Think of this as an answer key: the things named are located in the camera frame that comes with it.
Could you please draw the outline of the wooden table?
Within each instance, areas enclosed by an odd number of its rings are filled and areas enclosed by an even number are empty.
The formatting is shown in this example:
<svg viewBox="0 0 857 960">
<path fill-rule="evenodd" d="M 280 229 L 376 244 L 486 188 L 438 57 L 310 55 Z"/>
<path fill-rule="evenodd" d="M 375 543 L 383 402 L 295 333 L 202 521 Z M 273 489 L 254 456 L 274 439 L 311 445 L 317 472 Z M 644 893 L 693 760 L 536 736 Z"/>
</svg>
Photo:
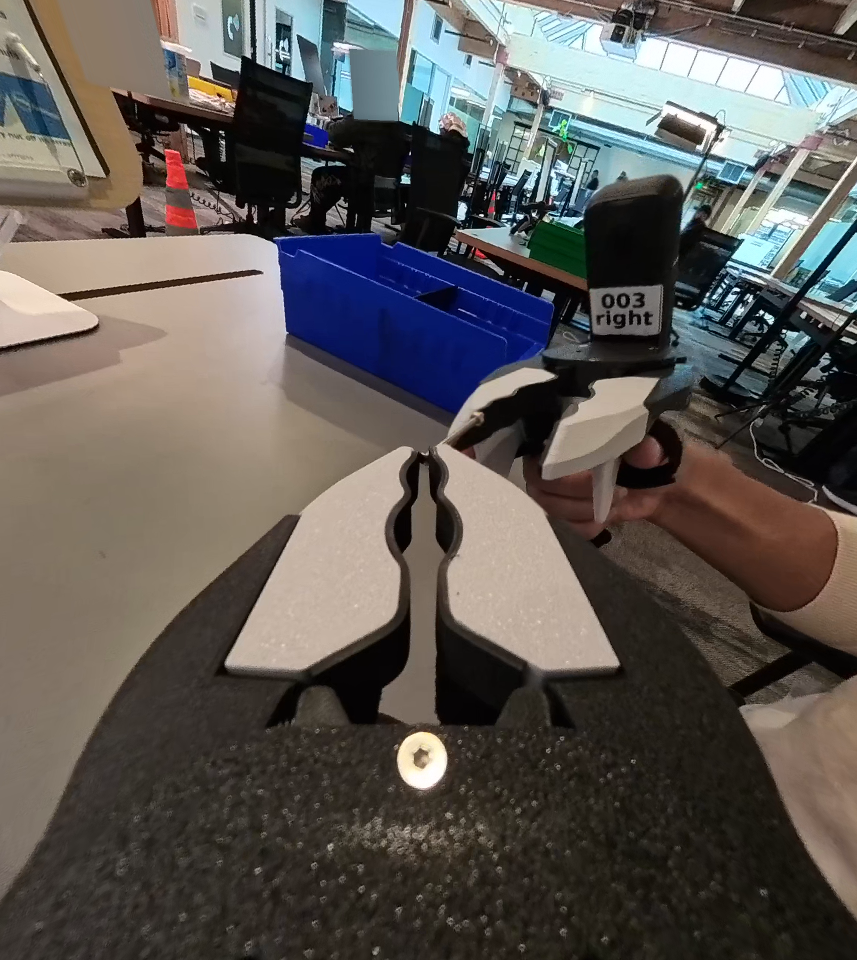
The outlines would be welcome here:
<svg viewBox="0 0 857 960">
<path fill-rule="evenodd" d="M 463 254 L 483 255 L 507 282 L 533 296 L 561 295 L 564 301 L 588 296 L 584 276 L 532 258 L 521 235 L 511 233 L 507 226 L 462 227 L 455 230 L 452 240 Z"/>
</svg>

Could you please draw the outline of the dark wooden desk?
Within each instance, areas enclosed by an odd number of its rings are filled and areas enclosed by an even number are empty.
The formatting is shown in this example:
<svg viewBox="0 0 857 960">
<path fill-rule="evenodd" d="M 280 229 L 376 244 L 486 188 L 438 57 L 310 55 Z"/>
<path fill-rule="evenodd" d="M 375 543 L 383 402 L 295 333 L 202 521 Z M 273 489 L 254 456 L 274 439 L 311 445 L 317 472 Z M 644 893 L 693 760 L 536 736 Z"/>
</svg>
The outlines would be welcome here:
<svg viewBox="0 0 857 960">
<path fill-rule="evenodd" d="M 195 135 L 223 135 L 232 126 L 230 110 L 219 109 L 192 100 L 171 100 L 153 97 L 129 90 L 111 90 L 123 120 L 135 137 L 134 146 L 139 156 L 142 185 L 150 183 L 151 162 L 164 162 L 165 153 L 157 145 L 162 136 L 174 135 L 182 127 Z"/>
</svg>

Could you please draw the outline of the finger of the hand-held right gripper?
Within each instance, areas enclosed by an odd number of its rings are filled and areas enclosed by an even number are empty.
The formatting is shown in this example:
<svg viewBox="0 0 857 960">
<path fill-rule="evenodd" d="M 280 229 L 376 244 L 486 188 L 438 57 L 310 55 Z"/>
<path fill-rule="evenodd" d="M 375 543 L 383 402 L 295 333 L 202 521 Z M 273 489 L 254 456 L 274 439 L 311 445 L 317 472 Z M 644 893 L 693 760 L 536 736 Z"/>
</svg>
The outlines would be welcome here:
<svg viewBox="0 0 857 960">
<path fill-rule="evenodd" d="M 657 383 L 651 376 L 597 381 L 590 397 L 569 404 L 542 453 L 546 480 L 591 475 L 592 509 L 599 523 L 611 510 L 622 457 L 648 433 L 647 402 Z"/>
<path fill-rule="evenodd" d="M 557 376 L 541 365 L 502 367 L 468 396 L 451 425 L 474 411 L 484 413 L 484 424 L 461 452 L 508 477 L 518 459 L 542 452 L 560 418 Z"/>
</svg>

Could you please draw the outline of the green plastic bin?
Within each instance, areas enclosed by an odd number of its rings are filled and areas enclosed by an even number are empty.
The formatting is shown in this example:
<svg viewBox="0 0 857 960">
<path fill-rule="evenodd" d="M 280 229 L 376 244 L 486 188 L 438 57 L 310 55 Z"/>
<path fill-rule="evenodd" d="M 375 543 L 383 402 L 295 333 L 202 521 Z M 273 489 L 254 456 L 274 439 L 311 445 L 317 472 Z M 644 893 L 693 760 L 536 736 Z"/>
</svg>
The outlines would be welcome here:
<svg viewBox="0 0 857 960">
<path fill-rule="evenodd" d="M 586 236 L 581 225 L 542 219 L 527 243 L 529 259 L 584 280 L 587 273 Z"/>
</svg>

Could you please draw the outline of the person's right hand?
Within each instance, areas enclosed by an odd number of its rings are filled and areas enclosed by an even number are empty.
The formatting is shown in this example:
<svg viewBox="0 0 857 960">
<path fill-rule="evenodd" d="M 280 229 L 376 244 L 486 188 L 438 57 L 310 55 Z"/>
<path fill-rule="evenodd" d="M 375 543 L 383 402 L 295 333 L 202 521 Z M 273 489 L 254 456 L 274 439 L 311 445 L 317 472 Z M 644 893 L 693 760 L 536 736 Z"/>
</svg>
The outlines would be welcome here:
<svg viewBox="0 0 857 960">
<path fill-rule="evenodd" d="M 710 487 L 719 469 L 729 462 L 707 445 L 688 442 L 675 482 L 651 489 L 614 489 L 605 519 L 594 507 L 594 479 L 589 471 L 548 480 L 533 458 L 525 460 L 523 478 L 528 495 L 547 516 L 571 525 L 584 539 L 593 540 L 615 526 L 650 522 L 683 545 L 703 555 L 712 540 Z"/>
</svg>

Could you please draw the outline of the blue plastic parts bin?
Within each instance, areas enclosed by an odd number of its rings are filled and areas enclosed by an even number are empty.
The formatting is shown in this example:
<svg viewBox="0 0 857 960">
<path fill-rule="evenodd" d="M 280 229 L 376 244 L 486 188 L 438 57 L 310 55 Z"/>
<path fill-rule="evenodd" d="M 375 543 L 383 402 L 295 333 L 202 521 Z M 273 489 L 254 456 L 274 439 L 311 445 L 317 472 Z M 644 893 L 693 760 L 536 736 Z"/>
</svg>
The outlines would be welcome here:
<svg viewBox="0 0 857 960">
<path fill-rule="evenodd" d="M 289 335 L 450 414 L 550 342 L 547 300 L 374 233 L 275 242 Z"/>
</svg>

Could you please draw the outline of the silver m3 bolt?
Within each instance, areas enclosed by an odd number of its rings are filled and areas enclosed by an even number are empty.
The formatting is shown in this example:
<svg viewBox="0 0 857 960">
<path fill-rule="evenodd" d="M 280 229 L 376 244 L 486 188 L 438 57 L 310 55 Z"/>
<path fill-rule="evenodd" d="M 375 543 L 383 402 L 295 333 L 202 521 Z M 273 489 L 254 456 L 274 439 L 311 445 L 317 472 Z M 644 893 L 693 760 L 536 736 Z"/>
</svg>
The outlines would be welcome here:
<svg viewBox="0 0 857 960">
<path fill-rule="evenodd" d="M 440 446 L 445 445 L 454 450 L 470 450 L 474 446 L 475 434 L 484 425 L 483 411 L 473 411 L 454 422 L 446 433 Z"/>
</svg>

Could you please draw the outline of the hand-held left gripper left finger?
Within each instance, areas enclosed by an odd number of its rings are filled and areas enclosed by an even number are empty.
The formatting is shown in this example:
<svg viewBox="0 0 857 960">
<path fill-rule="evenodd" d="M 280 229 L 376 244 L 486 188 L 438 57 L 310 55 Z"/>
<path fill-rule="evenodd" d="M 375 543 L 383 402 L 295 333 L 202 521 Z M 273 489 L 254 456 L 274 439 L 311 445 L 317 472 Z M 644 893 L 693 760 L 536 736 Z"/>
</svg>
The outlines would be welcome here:
<svg viewBox="0 0 857 960">
<path fill-rule="evenodd" d="M 294 521 L 224 662 L 233 677 L 327 687 L 351 722 L 377 722 L 411 649 L 411 505 L 417 452 L 342 478 Z"/>
</svg>

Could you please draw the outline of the orange traffic cone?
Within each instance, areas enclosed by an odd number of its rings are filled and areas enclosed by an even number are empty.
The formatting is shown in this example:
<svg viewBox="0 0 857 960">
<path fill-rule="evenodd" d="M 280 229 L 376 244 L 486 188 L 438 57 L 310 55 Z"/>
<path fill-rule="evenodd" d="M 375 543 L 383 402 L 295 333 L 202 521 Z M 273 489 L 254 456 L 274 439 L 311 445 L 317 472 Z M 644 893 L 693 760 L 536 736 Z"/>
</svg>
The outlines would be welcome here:
<svg viewBox="0 0 857 960">
<path fill-rule="evenodd" d="M 198 235 L 199 226 L 182 156 L 179 150 L 173 149 L 165 150 L 164 156 L 166 166 L 165 235 Z"/>
</svg>

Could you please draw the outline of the person's right forearm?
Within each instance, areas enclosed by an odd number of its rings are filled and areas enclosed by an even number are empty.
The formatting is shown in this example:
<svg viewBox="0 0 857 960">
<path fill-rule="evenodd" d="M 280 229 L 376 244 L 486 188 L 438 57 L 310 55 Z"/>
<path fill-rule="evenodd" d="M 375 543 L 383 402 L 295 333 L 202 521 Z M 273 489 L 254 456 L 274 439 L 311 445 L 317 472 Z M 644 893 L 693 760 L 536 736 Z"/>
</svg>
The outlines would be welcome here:
<svg viewBox="0 0 857 960">
<path fill-rule="evenodd" d="M 857 656 L 857 517 L 804 503 L 688 442 L 651 521 L 772 618 Z"/>
</svg>

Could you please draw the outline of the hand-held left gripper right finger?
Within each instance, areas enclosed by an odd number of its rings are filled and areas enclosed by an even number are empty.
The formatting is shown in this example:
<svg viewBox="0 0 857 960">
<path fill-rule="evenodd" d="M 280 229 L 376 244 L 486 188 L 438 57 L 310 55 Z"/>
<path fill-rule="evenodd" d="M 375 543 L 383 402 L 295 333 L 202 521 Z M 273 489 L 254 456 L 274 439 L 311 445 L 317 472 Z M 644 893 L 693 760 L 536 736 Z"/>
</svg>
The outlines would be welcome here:
<svg viewBox="0 0 857 960">
<path fill-rule="evenodd" d="M 546 514 L 446 444 L 428 454 L 436 540 L 435 709 L 494 724 L 517 690 L 615 676 L 621 664 Z"/>
</svg>

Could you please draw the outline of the ceiling-mounted device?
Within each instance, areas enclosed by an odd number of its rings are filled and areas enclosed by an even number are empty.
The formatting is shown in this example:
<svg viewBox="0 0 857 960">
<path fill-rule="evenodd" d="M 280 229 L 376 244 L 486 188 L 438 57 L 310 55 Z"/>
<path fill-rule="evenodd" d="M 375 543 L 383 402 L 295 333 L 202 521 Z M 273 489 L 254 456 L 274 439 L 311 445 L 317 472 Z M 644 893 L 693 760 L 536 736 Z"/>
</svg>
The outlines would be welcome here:
<svg viewBox="0 0 857 960">
<path fill-rule="evenodd" d="M 658 10 L 658 2 L 632 1 L 613 11 L 602 26 L 599 43 L 608 55 L 634 59 Z"/>
</svg>

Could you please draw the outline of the studio light panel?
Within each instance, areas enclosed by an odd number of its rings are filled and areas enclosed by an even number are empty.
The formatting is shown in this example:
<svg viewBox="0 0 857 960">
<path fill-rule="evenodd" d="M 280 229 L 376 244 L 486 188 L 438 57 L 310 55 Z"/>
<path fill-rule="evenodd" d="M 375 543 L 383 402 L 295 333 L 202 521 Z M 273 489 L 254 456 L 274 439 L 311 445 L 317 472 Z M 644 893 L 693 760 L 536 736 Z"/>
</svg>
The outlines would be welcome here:
<svg viewBox="0 0 857 960">
<path fill-rule="evenodd" d="M 652 137 L 678 149 L 708 155 L 726 131 L 723 121 L 715 116 L 666 102 L 654 119 Z"/>
</svg>

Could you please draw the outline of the black office chair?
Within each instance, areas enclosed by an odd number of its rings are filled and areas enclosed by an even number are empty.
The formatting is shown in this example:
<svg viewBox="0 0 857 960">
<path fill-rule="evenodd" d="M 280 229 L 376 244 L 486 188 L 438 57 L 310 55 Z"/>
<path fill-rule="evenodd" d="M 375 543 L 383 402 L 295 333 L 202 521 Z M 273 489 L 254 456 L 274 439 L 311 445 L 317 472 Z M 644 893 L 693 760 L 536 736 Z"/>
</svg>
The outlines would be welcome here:
<svg viewBox="0 0 857 960">
<path fill-rule="evenodd" d="M 398 242 L 441 257 L 458 226 L 459 201 L 470 154 L 423 126 L 415 126 Z"/>
<path fill-rule="evenodd" d="M 212 185 L 246 210 L 245 229 L 273 239 L 302 203 L 302 148 L 312 86 L 250 57 L 241 61 L 230 126 L 202 136 Z"/>
</svg>

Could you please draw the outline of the long wooden desk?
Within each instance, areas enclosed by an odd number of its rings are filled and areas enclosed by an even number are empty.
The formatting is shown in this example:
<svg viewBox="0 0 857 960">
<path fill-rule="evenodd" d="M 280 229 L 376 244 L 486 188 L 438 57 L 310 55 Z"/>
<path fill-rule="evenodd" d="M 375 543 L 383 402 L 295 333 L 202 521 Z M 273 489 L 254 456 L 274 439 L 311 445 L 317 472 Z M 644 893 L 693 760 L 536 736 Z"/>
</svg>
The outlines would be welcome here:
<svg viewBox="0 0 857 960">
<path fill-rule="evenodd" d="M 730 304 L 730 314 L 734 315 L 741 303 L 747 303 L 740 315 L 739 321 L 731 320 L 732 338 L 739 337 L 740 331 L 756 314 L 763 311 L 762 302 L 771 303 L 768 311 L 772 317 L 793 299 L 796 290 L 790 285 L 764 274 L 759 270 L 739 265 L 725 268 L 725 280 L 732 291 L 738 290 Z M 801 297 L 793 308 L 804 317 L 816 323 L 819 330 L 838 331 L 848 321 L 851 323 L 846 330 L 852 330 L 852 337 L 857 337 L 857 307 L 844 303 L 835 303 L 820 296 L 806 294 Z"/>
</svg>

